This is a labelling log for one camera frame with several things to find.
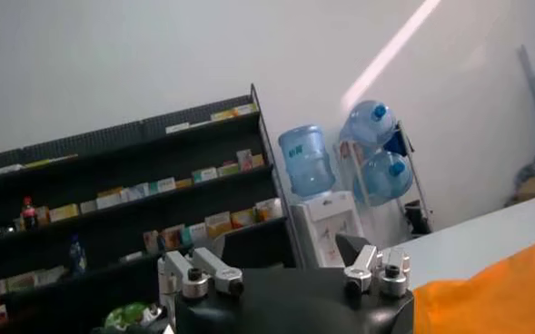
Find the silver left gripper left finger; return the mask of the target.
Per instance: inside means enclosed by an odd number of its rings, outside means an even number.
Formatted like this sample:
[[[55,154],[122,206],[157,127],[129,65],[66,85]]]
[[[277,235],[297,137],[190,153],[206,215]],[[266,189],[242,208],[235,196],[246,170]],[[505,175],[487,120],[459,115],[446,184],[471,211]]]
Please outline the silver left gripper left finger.
[[[206,248],[196,248],[188,260],[178,250],[166,251],[162,236],[156,238],[156,246],[163,251],[157,260],[159,299],[167,300],[181,292],[187,299],[203,298],[208,291],[208,281],[213,280],[219,292],[240,297],[244,291],[243,272],[225,264]]]

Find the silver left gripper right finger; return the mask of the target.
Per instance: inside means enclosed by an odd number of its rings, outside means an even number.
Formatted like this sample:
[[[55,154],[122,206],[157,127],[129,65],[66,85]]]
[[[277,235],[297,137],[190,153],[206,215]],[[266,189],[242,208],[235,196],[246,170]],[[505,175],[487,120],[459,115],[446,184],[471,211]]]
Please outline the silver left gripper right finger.
[[[344,289],[360,297],[376,286],[391,298],[403,297],[409,289],[410,257],[402,248],[382,252],[365,238],[338,233],[335,242],[342,256]]]

